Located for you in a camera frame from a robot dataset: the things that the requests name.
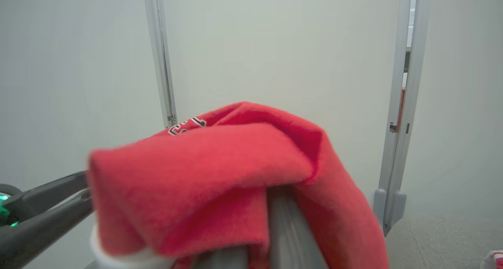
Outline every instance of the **red garment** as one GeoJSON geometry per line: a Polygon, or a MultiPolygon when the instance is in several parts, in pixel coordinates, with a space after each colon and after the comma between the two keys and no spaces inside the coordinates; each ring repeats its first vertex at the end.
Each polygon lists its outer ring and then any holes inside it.
{"type": "Polygon", "coordinates": [[[266,187],[293,184],[331,269],[389,268],[377,220],[325,131],[275,108],[232,104],[94,151],[88,181],[111,255],[252,244],[250,267],[260,267],[269,248],[266,187]]]}

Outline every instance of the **white partition panel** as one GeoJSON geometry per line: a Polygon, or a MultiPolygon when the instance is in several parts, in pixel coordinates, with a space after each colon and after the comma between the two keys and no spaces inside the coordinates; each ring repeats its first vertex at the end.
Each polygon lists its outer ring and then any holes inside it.
{"type": "Polygon", "coordinates": [[[237,101],[327,130],[357,185],[377,187],[398,0],[163,0],[178,120],[237,101]]]}
{"type": "MultiPolygon", "coordinates": [[[[145,0],[0,0],[0,183],[28,190],[163,128],[145,0]]],[[[27,269],[82,269],[94,217],[27,269]]]]}
{"type": "Polygon", "coordinates": [[[406,215],[503,219],[503,4],[431,0],[401,190],[406,215]]]}

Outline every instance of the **red fleece fabric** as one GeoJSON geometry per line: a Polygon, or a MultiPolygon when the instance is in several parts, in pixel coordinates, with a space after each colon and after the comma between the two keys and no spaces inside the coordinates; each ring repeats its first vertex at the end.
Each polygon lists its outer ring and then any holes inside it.
{"type": "Polygon", "coordinates": [[[377,220],[325,131],[275,108],[232,104],[94,151],[88,181],[111,255],[149,246],[187,257],[250,244],[250,267],[261,267],[269,249],[266,187],[291,184],[331,269],[389,268],[377,220]]]}

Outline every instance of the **red cloth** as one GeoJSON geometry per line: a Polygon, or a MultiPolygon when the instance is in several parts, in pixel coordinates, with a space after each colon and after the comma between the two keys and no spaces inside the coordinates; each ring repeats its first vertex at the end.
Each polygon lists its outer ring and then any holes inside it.
{"type": "Polygon", "coordinates": [[[325,131],[275,108],[232,104],[94,151],[88,181],[111,255],[251,244],[250,267],[260,267],[269,248],[266,187],[293,184],[331,269],[389,268],[377,220],[325,131]]]}

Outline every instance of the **red and white cloth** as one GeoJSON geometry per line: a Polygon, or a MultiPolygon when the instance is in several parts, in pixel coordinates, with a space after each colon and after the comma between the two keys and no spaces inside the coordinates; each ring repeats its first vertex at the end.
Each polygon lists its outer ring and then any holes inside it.
{"type": "Polygon", "coordinates": [[[232,104],[94,151],[88,182],[105,268],[189,268],[191,256],[241,244],[250,268],[267,268],[266,188],[285,184],[331,269],[389,268],[379,224],[325,131],[275,108],[232,104]]]}
{"type": "Polygon", "coordinates": [[[503,269],[503,251],[489,251],[482,260],[480,269],[503,269]]]}

